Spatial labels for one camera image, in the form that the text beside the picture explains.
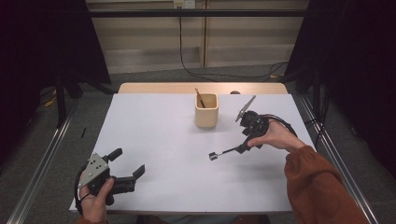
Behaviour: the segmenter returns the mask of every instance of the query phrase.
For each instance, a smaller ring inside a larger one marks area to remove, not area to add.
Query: finger
[[[106,196],[113,188],[113,185],[114,179],[110,177],[106,181],[106,183],[100,188],[98,196],[96,197],[96,200],[99,201],[99,203],[104,203],[106,201]]]
[[[263,137],[257,137],[257,138],[252,138],[252,139],[248,140],[247,146],[255,147],[255,146],[258,146],[258,145],[261,145],[264,143],[265,143],[265,141],[264,141]]]
[[[82,187],[82,189],[79,190],[79,198],[84,197],[88,193],[90,193],[90,189],[88,188],[88,186]]]

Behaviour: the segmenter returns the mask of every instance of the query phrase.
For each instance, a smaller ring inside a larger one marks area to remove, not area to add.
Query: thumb
[[[252,139],[248,140],[248,142],[247,142],[247,146],[248,147],[255,147],[255,146],[258,146],[258,145],[261,145],[261,144],[263,144],[263,142],[262,142],[262,139],[260,137],[252,138]]]
[[[106,183],[100,188],[98,196],[96,196],[96,200],[102,201],[103,202],[106,200],[107,194],[111,191],[114,185],[114,179],[109,178]]]

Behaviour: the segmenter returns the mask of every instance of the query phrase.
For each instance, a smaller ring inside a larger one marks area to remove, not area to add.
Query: pen holder
[[[219,98],[214,93],[201,93],[200,96],[201,99],[198,95],[195,96],[195,125],[199,128],[213,128],[218,122]]]

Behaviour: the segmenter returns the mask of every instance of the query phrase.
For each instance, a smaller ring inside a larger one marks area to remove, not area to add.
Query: dark background
[[[311,0],[286,76],[306,92],[316,80],[373,155],[396,176],[396,30],[393,1]]]
[[[84,0],[2,0],[0,10],[3,161],[35,112],[40,91],[55,86],[57,76],[70,91],[78,82],[110,79],[91,18],[62,13],[88,12]]]

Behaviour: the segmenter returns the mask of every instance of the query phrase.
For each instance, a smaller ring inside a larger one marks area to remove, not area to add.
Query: pencil
[[[202,100],[201,94],[198,92],[198,89],[195,88],[195,91],[197,92],[197,97],[198,97],[198,100],[201,102],[202,107],[206,108],[204,101]]]

